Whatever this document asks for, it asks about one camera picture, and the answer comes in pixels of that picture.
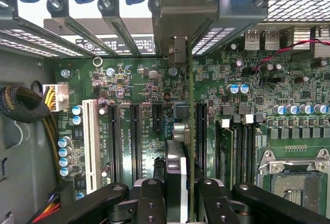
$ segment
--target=red wire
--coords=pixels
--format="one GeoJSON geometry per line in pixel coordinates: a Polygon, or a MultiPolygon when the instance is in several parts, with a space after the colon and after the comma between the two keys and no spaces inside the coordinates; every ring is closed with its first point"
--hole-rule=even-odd
{"type": "Polygon", "coordinates": [[[60,203],[57,203],[54,207],[50,208],[46,213],[43,213],[43,214],[39,215],[36,219],[34,219],[33,223],[36,223],[37,221],[39,221],[39,220],[45,218],[46,216],[51,215],[59,210],[60,210],[60,203]]]}
{"type": "Polygon", "coordinates": [[[253,71],[257,71],[260,68],[260,66],[261,66],[262,63],[273,59],[275,55],[280,54],[280,53],[287,52],[287,51],[293,49],[293,47],[295,47],[297,45],[301,45],[301,44],[307,43],[307,42],[309,42],[309,43],[320,43],[317,40],[303,40],[303,41],[297,42],[295,45],[290,46],[290,47],[285,47],[284,49],[278,50],[274,54],[272,54],[272,55],[266,57],[265,59],[261,60],[261,62],[255,68],[253,68],[252,70],[253,71]]]}

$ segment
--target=motherboard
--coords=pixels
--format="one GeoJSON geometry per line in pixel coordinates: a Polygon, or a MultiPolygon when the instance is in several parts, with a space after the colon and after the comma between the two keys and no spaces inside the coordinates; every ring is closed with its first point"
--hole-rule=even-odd
{"type": "Polygon", "coordinates": [[[191,69],[169,68],[166,58],[58,61],[57,82],[69,86],[70,109],[58,114],[60,137],[71,140],[65,178],[77,198],[152,178],[167,140],[184,143],[175,123],[193,115],[194,159],[205,177],[229,188],[254,183],[329,216],[330,66],[284,54],[251,70],[269,54],[223,50],[194,58],[191,69]]]}

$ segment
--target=white pci slot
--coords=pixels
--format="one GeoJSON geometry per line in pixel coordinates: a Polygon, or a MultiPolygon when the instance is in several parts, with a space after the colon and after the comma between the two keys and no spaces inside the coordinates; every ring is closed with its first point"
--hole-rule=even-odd
{"type": "Polygon", "coordinates": [[[97,100],[82,102],[84,123],[86,191],[92,193],[101,187],[100,140],[98,137],[97,100]]]}

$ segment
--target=white power connector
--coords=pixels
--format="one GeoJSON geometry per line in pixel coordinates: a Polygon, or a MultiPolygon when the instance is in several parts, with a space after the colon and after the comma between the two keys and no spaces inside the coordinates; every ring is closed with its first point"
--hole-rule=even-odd
{"type": "Polygon", "coordinates": [[[68,85],[42,85],[42,92],[45,94],[47,87],[55,89],[55,109],[52,112],[69,109],[69,87],[68,85]]]}

